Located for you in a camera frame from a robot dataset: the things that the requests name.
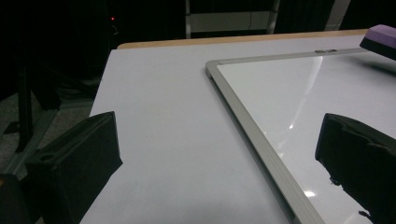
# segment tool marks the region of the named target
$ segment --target white table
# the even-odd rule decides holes
[[[289,223],[206,76],[205,63],[356,48],[361,39],[113,50],[91,116],[115,111],[123,165],[81,223]]]

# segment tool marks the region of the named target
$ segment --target whiteboard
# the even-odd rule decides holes
[[[206,68],[302,223],[316,215],[328,224],[371,223],[332,184],[315,150],[325,113],[396,137],[396,62],[342,49],[217,60]]]

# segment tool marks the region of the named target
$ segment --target whiteboard frame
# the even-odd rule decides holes
[[[232,87],[218,69],[218,66],[231,63],[252,63],[292,58],[360,53],[366,51],[367,50],[361,48],[338,50],[325,49],[314,52],[215,60],[209,61],[205,65],[206,74],[209,78],[213,79],[213,82],[219,88],[219,94],[221,94],[220,97],[223,97],[226,103],[229,105],[229,108],[231,108],[231,112],[235,115],[240,123],[241,128],[243,129],[242,131],[246,134],[251,145],[253,145],[254,149],[262,160],[262,163],[265,165],[266,170],[269,172],[269,175],[273,178],[276,186],[281,192],[284,199],[283,201],[287,202],[290,210],[295,215],[293,223],[319,224],[325,222],[320,217],[313,204],[304,195],[303,190],[291,175],[286,165],[276,154],[276,151],[264,136],[254,119],[250,116],[242,102],[239,100]]]

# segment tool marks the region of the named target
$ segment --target wooden table edge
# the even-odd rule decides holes
[[[343,36],[343,35],[365,35],[366,32],[367,29],[361,29],[361,30],[324,31],[324,32],[280,34],[280,35],[246,35],[246,36],[228,36],[228,37],[199,38],[199,39],[132,42],[132,43],[120,44],[117,47],[117,49],[137,49],[137,48],[153,48],[153,47],[236,43],[236,42],[248,42],[248,41],[279,40],[279,39],[308,38],[308,37],[328,37],[328,36]]]

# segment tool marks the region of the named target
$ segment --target purple eraser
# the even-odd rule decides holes
[[[370,28],[364,38],[396,49],[396,29],[386,25]]]

